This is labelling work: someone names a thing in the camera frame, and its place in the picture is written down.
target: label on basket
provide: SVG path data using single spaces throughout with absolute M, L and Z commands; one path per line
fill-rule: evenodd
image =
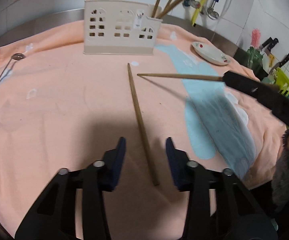
M 140 29 L 143 17 L 145 15 L 145 10 L 143 9 L 137 9 L 137 13 L 135 15 L 135 19 L 133 20 L 133 28 L 134 29 Z

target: pink cloth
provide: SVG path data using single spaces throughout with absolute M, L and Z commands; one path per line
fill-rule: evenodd
M 177 40 L 170 35 L 176 33 Z M 174 25 L 162 25 L 158 44 L 174 44 L 203 61 L 191 42 L 209 43 Z M 227 165 L 217 153 L 210 160 L 194 154 L 184 120 L 186 90 L 181 80 L 155 79 L 165 89 L 137 73 L 175 73 L 165 53 L 153 56 L 84 55 L 83 22 L 73 22 L 0 48 L 0 73 L 10 56 L 32 49 L 16 63 L 12 76 L 0 85 L 0 222 L 14 235 L 24 215 L 49 180 L 62 167 L 78 170 L 127 140 L 127 153 L 117 189 L 105 193 L 112 238 L 178 239 L 182 235 L 188 194 L 173 185 L 164 150 L 172 137 L 176 148 L 208 169 Z M 127 63 L 132 67 L 139 104 L 161 185 L 150 181 L 129 87 Z M 255 79 L 251 70 L 231 58 L 222 75 L 233 70 Z M 258 154 L 247 175 L 252 187 L 272 178 L 285 126 L 249 96 L 231 91 L 249 116 L 248 128 Z M 215 210 L 214 196 L 211 209 Z M 82 238 L 77 204 L 77 237 Z

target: plate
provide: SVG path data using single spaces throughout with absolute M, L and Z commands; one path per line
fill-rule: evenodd
M 212 64 L 225 66 L 231 62 L 226 54 L 214 46 L 197 41 L 193 42 L 192 46 L 200 57 Z

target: metal ladle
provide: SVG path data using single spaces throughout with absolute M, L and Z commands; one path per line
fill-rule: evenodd
M 219 0 L 213 0 L 212 5 L 206 10 L 206 14 L 212 20 L 217 20 L 220 17 L 219 13 L 214 10 L 215 3 L 218 1 Z
M 3 71 L 1 72 L 0 74 L 0 79 L 1 79 L 1 76 L 3 75 L 3 73 L 5 72 L 5 70 L 7 69 L 7 67 L 9 66 L 10 62 L 12 60 L 15 60 L 16 62 L 19 61 L 19 60 L 22 60 L 24 59 L 26 56 L 22 53 L 16 53 L 16 54 L 13 54 L 11 57 L 10 57 L 10 60 L 9 62 L 7 63 L 7 65 L 4 67 Z

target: green plastic basket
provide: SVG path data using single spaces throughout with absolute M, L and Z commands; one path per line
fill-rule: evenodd
M 281 70 L 281 68 L 277 68 L 276 75 L 277 76 L 275 77 L 275 84 L 280 87 L 280 94 L 289 98 L 289 78 Z

